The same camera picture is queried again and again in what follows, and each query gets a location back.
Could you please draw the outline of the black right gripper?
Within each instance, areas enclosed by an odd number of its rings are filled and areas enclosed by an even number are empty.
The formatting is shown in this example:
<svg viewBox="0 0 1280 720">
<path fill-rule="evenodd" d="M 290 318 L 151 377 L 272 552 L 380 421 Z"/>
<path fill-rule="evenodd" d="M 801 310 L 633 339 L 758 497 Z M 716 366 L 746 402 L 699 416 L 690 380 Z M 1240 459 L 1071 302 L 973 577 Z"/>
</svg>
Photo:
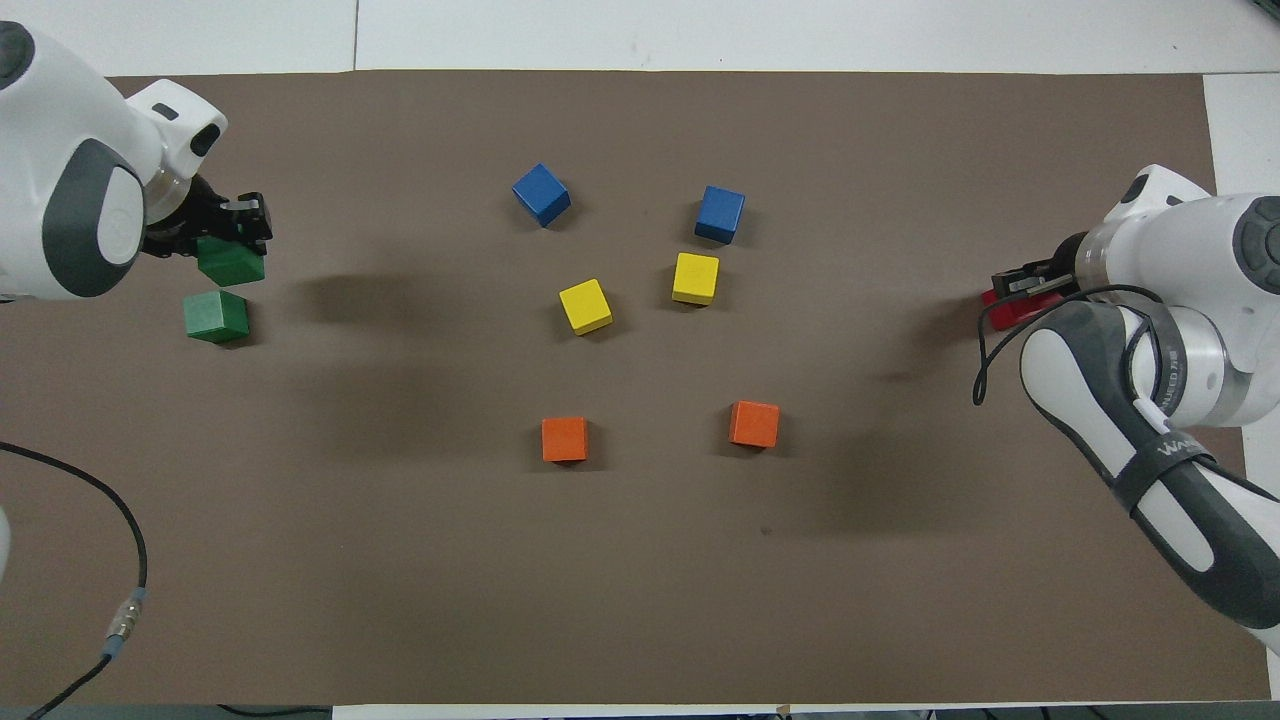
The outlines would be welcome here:
<svg viewBox="0 0 1280 720">
<path fill-rule="evenodd" d="M 1076 255 L 1085 233 L 1065 238 L 1043 263 L 1025 263 L 992 275 L 993 287 L 1004 287 L 1001 299 L 1029 299 L 1043 293 L 1075 293 L 1080 290 L 1075 278 Z"/>
</svg>

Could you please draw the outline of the red wooden cube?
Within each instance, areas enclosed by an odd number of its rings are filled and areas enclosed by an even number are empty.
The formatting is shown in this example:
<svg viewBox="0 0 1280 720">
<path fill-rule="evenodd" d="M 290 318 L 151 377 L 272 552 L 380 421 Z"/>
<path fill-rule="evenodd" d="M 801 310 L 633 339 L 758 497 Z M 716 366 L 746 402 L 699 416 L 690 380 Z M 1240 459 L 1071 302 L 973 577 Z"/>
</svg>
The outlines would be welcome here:
<svg viewBox="0 0 1280 720">
<path fill-rule="evenodd" d="M 992 310 L 987 316 L 989 328 L 997 332 L 1007 331 L 1036 316 L 1062 299 L 1057 291 L 1016 299 Z"/>
</svg>

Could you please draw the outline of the green wooden cube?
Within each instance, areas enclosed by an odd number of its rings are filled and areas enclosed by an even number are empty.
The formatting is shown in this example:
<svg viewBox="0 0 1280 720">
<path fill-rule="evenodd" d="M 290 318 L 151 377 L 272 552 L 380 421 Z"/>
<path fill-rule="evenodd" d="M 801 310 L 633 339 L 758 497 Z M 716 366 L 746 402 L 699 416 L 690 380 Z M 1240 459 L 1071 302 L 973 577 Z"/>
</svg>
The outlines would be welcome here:
<svg viewBox="0 0 1280 720">
<path fill-rule="evenodd" d="M 198 270 L 219 287 L 266 278 L 265 256 L 255 246 L 202 236 L 197 238 L 196 259 Z"/>
<path fill-rule="evenodd" d="M 214 290 L 183 299 L 186 334 L 214 345 L 247 338 L 251 333 L 246 299 Z"/>
</svg>

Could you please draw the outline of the yellow wooden cube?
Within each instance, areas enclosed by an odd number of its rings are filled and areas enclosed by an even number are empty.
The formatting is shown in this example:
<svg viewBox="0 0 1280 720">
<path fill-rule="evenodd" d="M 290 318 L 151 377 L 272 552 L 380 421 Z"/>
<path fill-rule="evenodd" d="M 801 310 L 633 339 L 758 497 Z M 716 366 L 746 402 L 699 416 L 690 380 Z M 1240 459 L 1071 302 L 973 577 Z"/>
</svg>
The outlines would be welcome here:
<svg viewBox="0 0 1280 720">
<path fill-rule="evenodd" d="M 562 290 L 558 297 L 575 336 L 585 336 L 614 320 L 604 290 L 596 278 Z"/>
<path fill-rule="evenodd" d="M 716 299 L 721 260 L 695 252 L 680 252 L 675 263 L 671 297 L 676 302 L 709 306 Z"/>
</svg>

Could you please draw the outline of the blue wooden cube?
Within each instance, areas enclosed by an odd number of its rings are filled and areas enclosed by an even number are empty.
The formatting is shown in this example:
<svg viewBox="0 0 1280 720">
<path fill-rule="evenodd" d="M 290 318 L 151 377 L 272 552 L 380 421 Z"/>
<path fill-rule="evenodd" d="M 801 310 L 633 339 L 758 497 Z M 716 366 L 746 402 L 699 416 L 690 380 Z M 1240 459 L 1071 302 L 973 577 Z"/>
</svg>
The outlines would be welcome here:
<svg viewBox="0 0 1280 720">
<path fill-rule="evenodd" d="M 567 186 L 543 163 L 521 176 L 512 184 L 512 192 L 541 228 L 549 227 L 572 204 Z"/>
<path fill-rule="evenodd" d="M 722 245 L 732 243 L 739 232 L 745 202 L 744 193 L 708 184 L 699 204 L 694 234 Z"/>
</svg>

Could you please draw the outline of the orange wooden cube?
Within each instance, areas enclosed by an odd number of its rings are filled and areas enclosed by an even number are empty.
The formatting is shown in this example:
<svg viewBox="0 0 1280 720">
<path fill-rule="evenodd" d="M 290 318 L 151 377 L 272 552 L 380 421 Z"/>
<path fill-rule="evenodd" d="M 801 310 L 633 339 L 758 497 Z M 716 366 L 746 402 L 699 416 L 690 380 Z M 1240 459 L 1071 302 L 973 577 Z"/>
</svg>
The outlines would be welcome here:
<svg viewBox="0 0 1280 720">
<path fill-rule="evenodd" d="M 728 441 L 750 448 L 773 448 L 778 442 L 780 423 L 778 405 L 739 400 L 730 410 Z"/>
<path fill-rule="evenodd" d="M 581 462 L 589 457 L 585 416 L 549 416 L 540 424 L 544 462 Z"/>
</svg>

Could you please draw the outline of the brown paper mat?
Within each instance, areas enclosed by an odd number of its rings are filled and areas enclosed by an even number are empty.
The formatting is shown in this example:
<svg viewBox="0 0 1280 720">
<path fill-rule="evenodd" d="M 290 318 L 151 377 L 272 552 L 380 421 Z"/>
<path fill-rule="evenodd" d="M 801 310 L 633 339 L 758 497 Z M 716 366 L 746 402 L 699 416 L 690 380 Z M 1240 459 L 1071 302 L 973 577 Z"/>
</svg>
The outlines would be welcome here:
<svg viewBox="0 0 1280 720">
<path fill-rule="evenodd" d="M 251 334 L 141 258 L 0 307 L 0 439 L 132 506 L 148 598 L 82 703 L 1261 700 L 1029 405 L 970 402 L 989 277 L 1142 167 L 1212 188 L 1198 76 L 353 72 L 188 79 L 265 195 Z M 572 204 L 541 228 L 538 163 Z M 694 234 L 708 184 L 746 196 Z M 680 252 L 719 259 L 709 306 Z M 575 336 L 558 293 L 599 279 Z M 773 448 L 728 441 L 739 400 Z M 585 416 L 589 457 L 540 424 Z"/>
</svg>

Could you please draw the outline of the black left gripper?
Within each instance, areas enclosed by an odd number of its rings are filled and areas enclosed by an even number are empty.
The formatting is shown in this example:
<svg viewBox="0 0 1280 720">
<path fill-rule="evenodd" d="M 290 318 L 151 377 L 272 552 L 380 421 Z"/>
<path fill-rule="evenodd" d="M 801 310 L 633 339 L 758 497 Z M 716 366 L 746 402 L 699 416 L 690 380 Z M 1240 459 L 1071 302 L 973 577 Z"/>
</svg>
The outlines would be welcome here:
<svg viewBox="0 0 1280 720">
<path fill-rule="evenodd" d="M 202 236 L 230 242 L 239 242 L 241 236 L 246 241 L 273 238 L 270 211 L 260 192 L 242 193 L 237 197 L 236 223 L 233 211 L 223 208 L 225 202 L 227 197 L 218 193 L 202 176 L 196 176 L 178 209 L 160 222 L 147 225 L 145 252 L 154 258 L 174 255 L 198 258 Z"/>
</svg>

